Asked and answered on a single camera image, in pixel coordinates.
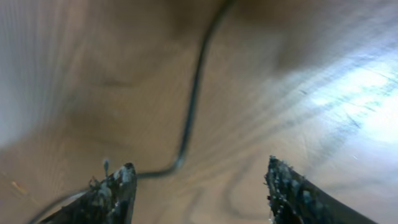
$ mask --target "thin black wire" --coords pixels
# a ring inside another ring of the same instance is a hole
[[[201,79],[203,76],[206,54],[208,51],[208,45],[209,45],[209,42],[210,42],[215,30],[217,29],[218,24],[221,22],[223,16],[226,14],[227,10],[229,9],[229,7],[232,5],[233,2],[234,2],[234,0],[225,0],[225,2],[218,9],[218,11],[215,14],[214,18],[212,19],[209,27],[207,28],[205,35],[202,38],[200,53],[199,53],[198,61],[197,61],[197,66],[196,66],[195,73],[194,73],[193,80],[192,80],[192,90],[191,90],[190,99],[189,99],[189,103],[188,103],[188,110],[187,110],[187,115],[185,118],[185,125],[184,125],[183,132],[182,132],[182,137],[181,137],[181,141],[180,141],[180,147],[178,149],[178,154],[175,157],[174,162],[170,166],[168,166],[167,168],[164,168],[162,170],[149,171],[149,172],[143,172],[143,173],[137,174],[138,179],[150,179],[150,178],[165,177],[167,175],[173,174],[174,172],[176,172],[183,166],[183,164],[185,162],[185,156],[187,154],[188,143],[189,143],[190,137],[192,135],[193,122],[195,121],[195,112],[196,112],[196,107],[197,107]],[[37,221],[39,221],[46,213],[48,213],[55,206],[59,205],[60,203],[64,202],[67,199],[76,197],[79,194],[83,194],[86,191],[87,191],[87,189],[83,189],[83,190],[79,190],[78,192],[74,192],[74,193],[71,193],[68,195],[61,196],[60,198],[53,201],[51,204],[47,205],[38,214],[36,214],[36,216],[34,218],[32,218],[28,224],[35,224]]]

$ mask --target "brown wooden floor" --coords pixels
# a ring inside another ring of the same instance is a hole
[[[221,0],[0,2],[0,223],[132,161],[172,161]],[[398,213],[398,1],[237,1],[206,65],[187,163],[134,223],[267,223],[269,155],[379,223]]]

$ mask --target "scratched surface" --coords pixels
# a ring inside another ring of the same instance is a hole
[[[111,171],[172,161],[220,2],[0,2],[0,223],[86,187],[104,158]],[[187,163],[139,181],[134,223],[266,223],[271,154],[395,223],[397,11],[393,0],[237,1],[211,44]]]

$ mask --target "wooden surface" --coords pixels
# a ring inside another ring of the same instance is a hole
[[[0,2],[0,223],[133,162],[172,161],[221,1]],[[398,2],[237,1],[211,43],[183,170],[134,223],[267,223],[269,155],[379,223],[398,218]]]

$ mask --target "black cable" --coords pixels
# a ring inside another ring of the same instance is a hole
[[[217,25],[221,22],[221,19],[226,14],[227,10],[229,9],[229,7],[232,5],[233,2],[234,2],[234,0],[225,0],[225,2],[218,9],[218,11],[215,14],[214,18],[212,19],[209,27],[207,28],[205,35],[202,38],[200,53],[199,53],[198,61],[197,61],[197,66],[196,66],[195,73],[194,73],[193,80],[192,80],[192,90],[191,90],[190,99],[189,99],[189,103],[188,103],[188,110],[187,110],[187,115],[185,118],[185,125],[184,125],[183,132],[182,132],[180,147],[178,149],[178,154],[175,157],[173,164],[171,164],[169,167],[162,169],[162,170],[149,171],[149,172],[143,172],[143,173],[137,174],[138,179],[165,177],[166,175],[170,175],[170,174],[174,173],[175,171],[179,170],[181,168],[181,166],[183,166],[183,163],[185,162],[185,155],[187,153],[187,148],[188,148],[187,146],[188,146],[190,136],[192,133],[193,122],[195,120],[195,112],[196,112],[196,106],[197,106],[197,101],[198,101],[200,82],[201,82],[201,78],[203,76],[203,69],[204,69],[204,64],[205,64],[205,60],[206,60],[206,54],[208,51],[208,44],[217,28]],[[80,191],[72,193],[72,194],[61,196],[60,198],[54,200],[50,205],[47,205],[38,214],[36,214],[36,216],[34,218],[32,218],[28,224],[35,224],[37,221],[39,221],[42,218],[42,216],[44,216],[46,213],[48,213],[55,206],[59,205],[60,203],[64,202],[65,200],[67,200],[69,198],[76,197],[79,194],[83,194],[86,191],[87,191],[87,189],[83,189],[83,190],[80,190]]]

